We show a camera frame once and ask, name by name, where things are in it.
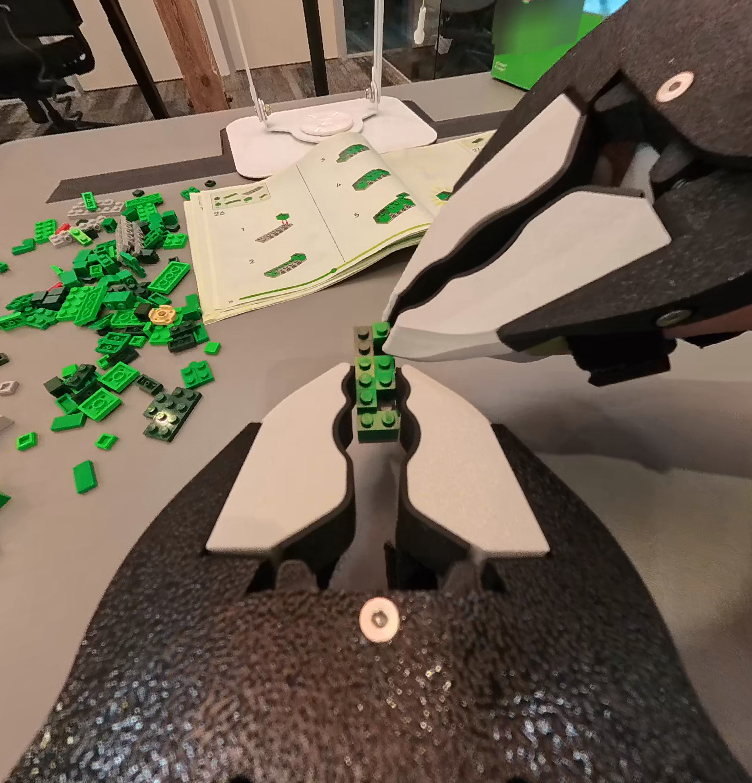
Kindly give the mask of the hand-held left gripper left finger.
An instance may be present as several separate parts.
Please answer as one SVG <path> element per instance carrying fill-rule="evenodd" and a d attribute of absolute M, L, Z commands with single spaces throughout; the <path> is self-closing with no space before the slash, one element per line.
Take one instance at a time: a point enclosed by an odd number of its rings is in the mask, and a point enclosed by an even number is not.
<path fill-rule="evenodd" d="M 351 367 L 339 363 L 264 418 L 205 545 L 207 553 L 265 556 L 298 543 L 348 489 L 345 446 L 334 440 Z"/>

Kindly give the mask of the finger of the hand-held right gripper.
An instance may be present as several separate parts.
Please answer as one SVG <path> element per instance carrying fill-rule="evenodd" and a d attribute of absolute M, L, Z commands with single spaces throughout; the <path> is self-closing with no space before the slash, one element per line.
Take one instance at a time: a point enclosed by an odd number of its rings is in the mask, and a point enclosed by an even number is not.
<path fill-rule="evenodd" d="M 533 218 L 494 261 L 399 315 L 385 350 L 414 362 L 538 361 L 502 343 L 498 329 L 670 242 L 644 197 L 578 190 Z"/>
<path fill-rule="evenodd" d="M 566 171 L 584 126 L 584 114 L 567 95 L 552 100 L 442 207 L 414 251 L 387 305 L 387 319 L 426 301 L 468 264 L 485 261 L 485 240 L 518 207 L 553 185 Z"/>

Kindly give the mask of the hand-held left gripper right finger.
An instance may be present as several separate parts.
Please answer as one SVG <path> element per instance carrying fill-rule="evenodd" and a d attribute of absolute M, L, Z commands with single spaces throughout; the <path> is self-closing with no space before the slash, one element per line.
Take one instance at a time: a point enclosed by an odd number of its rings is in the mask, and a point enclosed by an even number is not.
<path fill-rule="evenodd" d="M 400 372 L 397 548 L 420 563 L 543 557 L 550 546 L 493 426 L 419 369 Z"/>

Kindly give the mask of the green toy brick assembly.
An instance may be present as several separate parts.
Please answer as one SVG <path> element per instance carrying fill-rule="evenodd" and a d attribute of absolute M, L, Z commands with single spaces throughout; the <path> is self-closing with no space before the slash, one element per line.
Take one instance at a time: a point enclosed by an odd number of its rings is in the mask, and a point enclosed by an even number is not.
<path fill-rule="evenodd" d="M 385 343 L 374 350 L 371 324 L 354 329 L 356 435 L 360 444 L 396 442 L 400 438 L 395 358 Z"/>

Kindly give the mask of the grey desk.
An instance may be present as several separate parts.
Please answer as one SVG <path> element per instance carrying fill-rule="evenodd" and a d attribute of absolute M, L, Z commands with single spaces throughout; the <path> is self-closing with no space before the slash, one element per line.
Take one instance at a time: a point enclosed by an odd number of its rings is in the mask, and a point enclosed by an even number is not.
<path fill-rule="evenodd" d="M 0 146 L 0 312 L 51 284 L 68 254 L 10 248 L 66 179 L 184 163 L 221 152 L 245 110 L 128 124 Z M 105 423 L 49 431 L 43 387 L 96 340 L 62 324 L 0 336 L 0 781 L 61 691 L 88 623 L 127 553 L 164 506 L 250 421 L 350 358 L 350 329 L 379 318 L 403 259 L 393 256 L 288 305 L 226 320 L 215 383 L 175 442 L 152 442 L 145 394 L 129 389 Z M 671 373 L 595 389 L 566 358 L 478 360 L 420 369 L 507 425 L 608 526 L 652 592 L 704 707 L 752 775 L 752 334 L 681 345 Z M 96 467 L 75 492 L 72 468 Z"/>

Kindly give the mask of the white desk lamp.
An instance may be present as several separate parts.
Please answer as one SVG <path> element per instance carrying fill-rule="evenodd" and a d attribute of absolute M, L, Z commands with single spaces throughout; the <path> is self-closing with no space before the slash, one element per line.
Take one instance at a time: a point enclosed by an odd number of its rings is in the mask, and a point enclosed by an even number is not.
<path fill-rule="evenodd" d="M 374 51 L 371 81 L 364 97 L 338 103 L 273 112 L 257 95 L 238 23 L 234 24 L 254 103 L 254 116 L 226 127 L 236 172 L 264 179 L 301 159 L 313 145 L 361 135 L 378 153 L 435 143 L 436 130 L 400 100 L 381 95 L 384 2 L 374 3 Z"/>

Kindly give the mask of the person's right hand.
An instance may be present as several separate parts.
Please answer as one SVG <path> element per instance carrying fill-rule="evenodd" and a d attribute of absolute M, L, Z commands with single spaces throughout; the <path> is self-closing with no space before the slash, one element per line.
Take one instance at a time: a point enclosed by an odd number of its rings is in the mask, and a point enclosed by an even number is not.
<path fill-rule="evenodd" d="M 684 340 L 697 347 L 708 347 L 752 331 L 752 305 L 723 315 L 664 329 L 665 338 Z"/>

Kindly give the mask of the green toy box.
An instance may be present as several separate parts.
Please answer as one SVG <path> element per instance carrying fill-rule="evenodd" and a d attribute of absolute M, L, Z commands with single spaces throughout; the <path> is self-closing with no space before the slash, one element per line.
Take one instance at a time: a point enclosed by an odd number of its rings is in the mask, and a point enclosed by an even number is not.
<path fill-rule="evenodd" d="M 491 77 L 527 91 L 609 14 L 607 2 L 498 1 Z"/>

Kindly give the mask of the open instruction booklet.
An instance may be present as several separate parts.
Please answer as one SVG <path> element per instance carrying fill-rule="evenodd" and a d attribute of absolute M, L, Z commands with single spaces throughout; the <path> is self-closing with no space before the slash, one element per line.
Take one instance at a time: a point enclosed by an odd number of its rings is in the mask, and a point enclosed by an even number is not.
<path fill-rule="evenodd" d="M 299 299 L 414 248 L 494 132 L 386 153 L 345 132 L 263 181 L 196 193 L 185 212 L 203 322 Z"/>

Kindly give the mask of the black table pole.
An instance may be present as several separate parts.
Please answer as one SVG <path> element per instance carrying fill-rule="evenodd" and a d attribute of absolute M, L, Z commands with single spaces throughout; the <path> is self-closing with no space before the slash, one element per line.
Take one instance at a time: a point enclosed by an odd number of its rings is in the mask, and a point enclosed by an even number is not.
<path fill-rule="evenodd" d="M 326 60 L 323 48 L 321 13 L 318 1 L 302 1 L 305 30 L 310 51 L 312 80 L 316 96 L 329 95 Z"/>

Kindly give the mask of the pile of green toy bricks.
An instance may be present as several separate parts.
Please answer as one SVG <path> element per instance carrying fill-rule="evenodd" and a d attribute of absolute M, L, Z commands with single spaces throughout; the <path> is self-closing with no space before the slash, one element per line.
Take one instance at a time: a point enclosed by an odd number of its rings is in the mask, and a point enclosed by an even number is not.
<path fill-rule="evenodd" d="M 159 192 L 135 190 L 124 202 L 83 192 L 69 218 L 76 221 L 36 222 L 33 237 L 13 247 L 18 257 L 39 245 L 71 246 L 75 257 L 69 269 L 51 267 L 54 285 L 6 304 L 0 334 L 67 323 L 96 336 L 93 362 L 68 363 L 43 385 L 60 412 L 52 433 L 104 422 L 120 409 L 124 392 L 136 387 L 149 397 L 144 436 L 171 443 L 201 401 L 199 389 L 213 381 L 209 363 L 191 361 L 172 389 L 135 362 L 146 346 L 165 347 L 174 356 L 195 347 L 212 356 L 220 347 L 208 339 L 196 294 L 178 306 L 172 302 L 191 265 L 177 256 L 162 259 L 160 252 L 185 249 L 188 234 Z"/>

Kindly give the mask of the wooden table with black legs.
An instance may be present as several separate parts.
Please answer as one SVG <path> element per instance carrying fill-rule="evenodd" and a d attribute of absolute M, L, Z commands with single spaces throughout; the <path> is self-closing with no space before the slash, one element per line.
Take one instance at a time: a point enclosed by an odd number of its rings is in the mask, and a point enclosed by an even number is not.
<path fill-rule="evenodd" d="M 107 23 L 115 35 L 117 44 L 153 118 L 169 119 L 166 104 L 157 89 L 120 2 L 98 1 L 98 3 L 107 17 Z"/>

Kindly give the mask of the black office chair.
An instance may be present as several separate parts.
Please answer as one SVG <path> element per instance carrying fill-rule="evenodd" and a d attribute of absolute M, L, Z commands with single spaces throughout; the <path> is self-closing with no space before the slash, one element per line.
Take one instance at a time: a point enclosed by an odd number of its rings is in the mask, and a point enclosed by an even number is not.
<path fill-rule="evenodd" d="M 82 16 L 68 1 L 0 1 L 0 101 L 24 104 L 45 133 L 103 127 L 80 113 L 66 116 L 52 102 L 74 91 L 69 77 L 91 72 L 93 51 Z"/>

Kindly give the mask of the wooden post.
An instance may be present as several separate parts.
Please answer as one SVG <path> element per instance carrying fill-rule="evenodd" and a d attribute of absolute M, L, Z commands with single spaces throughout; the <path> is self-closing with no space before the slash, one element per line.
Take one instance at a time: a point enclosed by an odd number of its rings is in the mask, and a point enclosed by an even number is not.
<path fill-rule="evenodd" d="M 227 111 L 229 102 L 195 1 L 154 1 L 195 113 Z"/>

